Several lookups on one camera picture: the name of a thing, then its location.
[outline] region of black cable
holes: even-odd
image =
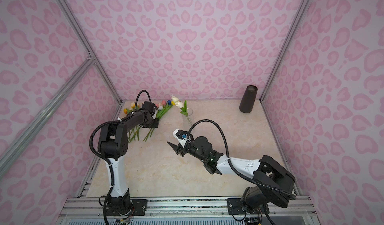
[[[237,206],[237,207],[232,208],[232,217],[233,217],[233,219],[235,219],[235,220],[238,221],[238,222],[243,221],[243,220],[245,219],[245,217],[247,216],[247,213],[245,212],[244,217],[243,217],[242,219],[239,220],[239,219],[235,218],[235,216],[233,215],[233,210],[234,210],[235,208],[241,208],[241,206]]]
[[[237,174],[237,175],[238,175],[239,177],[241,177],[242,179],[247,180],[248,182],[251,182],[251,183],[253,183],[253,184],[256,184],[258,187],[264,187],[264,188],[266,188],[266,189],[269,189],[269,190],[272,190],[272,191],[281,193],[281,194],[283,194],[283,195],[285,195],[285,196],[288,196],[290,200],[295,200],[295,199],[296,199],[295,194],[286,192],[286,191],[282,190],[281,188],[273,187],[273,186],[271,186],[271,185],[262,183],[262,182],[260,182],[260,181],[257,181],[257,180],[248,178],[247,176],[241,174],[238,170],[236,170],[235,167],[232,165],[231,159],[230,159],[230,157],[229,157],[228,145],[227,145],[227,141],[226,141],[226,139],[225,139],[224,133],[223,133],[223,131],[221,130],[220,126],[219,126],[215,121],[213,121],[213,120],[209,120],[209,119],[202,119],[202,120],[197,121],[196,123],[194,123],[194,124],[190,127],[190,129],[189,129],[189,131],[188,131],[188,139],[189,139],[189,137],[190,137],[190,134],[191,134],[192,129],[193,129],[197,124],[202,123],[202,122],[210,122],[210,123],[213,123],[213,124],[218,128],[218,130],[220,131],[221,136],[223,137],[223,140],[224,140],[225,153],[226,153],[226,155],[227,155],[228,164],[229,164],[229,166],[231,167],[231,169],[233,170],[233,172],[234,172],[235,174]]]
[[[151,101],[151,97],[149,96],[148,91],[146,91],[146,90],[142,90],[142,91],[139,92],[139,94],[138,94],[137,97],[136,97],[135,110],[137,109],[137,101],[139,100],[139,97],[140,97],[141,93],[143,93],[143,92],[147,93],[147,95],[148,95],[148,99],[149,99],[149,101],[152,103],[152,101]]]
[[[264,209],[266,218],[268,219],[268,221],[269,221],[272,225],[276,225],[276,224],[272,221],[272,219],[269,217],[268,213],[266,212],[267,208],[268,208],[268,204],[266,204],[266,203],[263,204],[263,209]]]
[[[101,198],[102,198],[102,197],[106,197],[106,196],[105,196],[105,195],[102,195],[102,196],[99,197],[99,204],[100,204],[100,206],[103,206],[103,205],[101,204]]]
[[[106,216],[106,213],[107,213],[107,200],[108,200],[108,197],[111,195],[113,186],[115,184],[115,177],[113,175],[113,168],[112,168],[111,161],[108,158],[104,157],[103,155],[99,154],[95,150],[95,148],[93,147],[93,138],[95,137],[95,134],[97,133],[97,131],[100,128],[102,128],[105,125],[111,124],[111,123],[120,123],[120,120],[108,121],[108,122],[100,124],[99,126],[97,126],[95,128],[95,130],[91,134],[91,137],[89,138],[89,148],[91,149],[91,151],[93,152],[94,155],[98,156],[99,158],[103,159],[104,161],[106,161],[108,163],[108,165],[109,165],[108,167],[109,167],[109,170],[111,172],[111,188],[109,189],[107,195],[105,196],[104,205],[103,205],[103,217],[104,217],[104,222],[105,222],[106,225],[109,225],[108,220],[107,220],[107,216]]]

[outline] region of marble table surface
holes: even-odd
[[[251,113],[238,109],[239,100],[189,100],[194,111],[194,122],[211,119],[217,122],[227,139],[231,157],[261,159],[270,155],[283,165],[280,153],[268,126],[260,102],[257,100]],[[192,197],[242,195],[247,187],[254,187],[237,175],[210,174],[203,163],[190,154],[176,155],[167,141],[177,144],[172,136],[182,127],[180,109],[172,107],[160,120],[146,142],[132,141],[125,155],[125,178],[131,197]],[[142,140],[149,129],[140,129]],[[205,136],[213,149],[225,153],[223,139],[211,123],[201,123],[192,132],[194,137]],[[109,189],[107,168],[99,163],[87,197],[105,195]]]

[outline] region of pink leopard print wall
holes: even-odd
[[[54,224],[92,159],[91,132],[117,103],[91,68],[0,181],[0,223]]]
[[[300,0],[68,0],[123,99],[259,96]]]
[[[266,107],[322,225],[384,223],[384,0],[314,0]]]
[[[54,0],[0,0],[0,158],[85,59]]]

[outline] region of aluminum frame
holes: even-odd
[[[74,16],[69,3],[67,0],[56,0],[58,6],[61,8],[61,11],[64,13],[65,17],[67,18],[68,22],[71,24],[75,34],[79,38],[81,44],[85,48],[85,50],[88,51],[88,54],[90,56],[93,56],[96,59],[96,68],[99,71],[101,78],[109,88],[109,90],[112,92],[113,97],[118,101],[118,103],[121,103],[121,98],[116,90],[116,88],[113,86],[111,80],[109,79],[107,73],[105,72],[103,66],[100,63],[99,58],[97,57],[95,51],[93,50],[87,36],[85,35],[84,31],[82,30],[80,23],[77,21],[76,17]]]
[[[40,132],[46,122],[48,122],[51,116],[60,107],[61,103],[63,103],[68,94],[72,92],[73,88],[76,87],[78,82],[83,78],[93,64],[95,64],[93,56],[89,56],[72,75],[72,77],[55,94],[55,96],[45,105],[45,107],[41,109],[32,123],[26,127],[23,134],[12,142],[4,156],[0,159],[0,180],[7,173],[8,169],[12,167],[13,163],[19,158],[31,140]]]
[[[232,217],[228,214],[227,198],[229,197],[136,197],[132,199],[148,199],[146,218],[201,218]],[[58,219],[102,218],[103,208],[98,198],[67,199]],[[317,216],[309,196],[297,196],[290,201],[287,208],[280,208],[268,203],[270,216]]]
[[[289,31],[288,31],[288,34],[285,38],[283,46],[281,47],[281,50],[277,56],[275,64],[273,65],[272,72],[271,72],[271,74],[270,74],[270,76],[266,82],[265,88],[264,88],[262,96],[260,98],[261,103],[263,103],[263,101],[265,100],[265,98],[269,92],[269,89],[271,88],[273,80],[276,77],[276,73],[282,64],[282,61],[284,60],[286,52],[288,51],[289,46],[291,45],[291,43],[294,39],[296,31],[299,29],[300,24],[303,21],[303,18],[305,17],[305,14],[308,10],[308,7],[310,6],[311,1],[312,0],[301,0],[301,2],[300,2],[299,9],[297,10],[295,17],[293,18],[292,25],[289,28]]]

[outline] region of tulip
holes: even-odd
[[[183,104],[181,101],[177,101],[177,102],[175,103],[175,105],[176,105],[178,108],[182,108],[182,107],[184,107],[184,104]]]
[[[176,98],[175,96],[172,96],[172,101],[176,103],[177,101],[180,101],[180,99]]]

